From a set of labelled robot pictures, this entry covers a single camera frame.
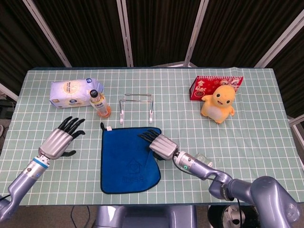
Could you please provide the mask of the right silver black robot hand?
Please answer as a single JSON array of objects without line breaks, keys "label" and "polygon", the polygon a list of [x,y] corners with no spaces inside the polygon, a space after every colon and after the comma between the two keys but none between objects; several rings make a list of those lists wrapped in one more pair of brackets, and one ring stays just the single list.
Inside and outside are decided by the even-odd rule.
[{"label": "right silver black robot hand", "polygon": [[148,142],[149,148],[157,154],[157,158],[171,160],[178,150],[175,142],[155,130],[149,129],[138,136]]}]

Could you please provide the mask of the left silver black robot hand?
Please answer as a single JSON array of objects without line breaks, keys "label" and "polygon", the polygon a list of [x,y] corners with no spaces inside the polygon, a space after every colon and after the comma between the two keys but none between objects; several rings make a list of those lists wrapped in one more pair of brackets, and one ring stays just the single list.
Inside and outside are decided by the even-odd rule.
[{"label": "left silver black robot hand", "polygon": [[83,130],[76,131],[84,121],[85,119],[79,120],[78,117],[74,119],[71,116],[66,118],[39,147],[39,155],[50,160],[56,160],[60,157],[70,157],[76,154],[75,150],[67,152],[66,149],[75,138],[85,135]]}]

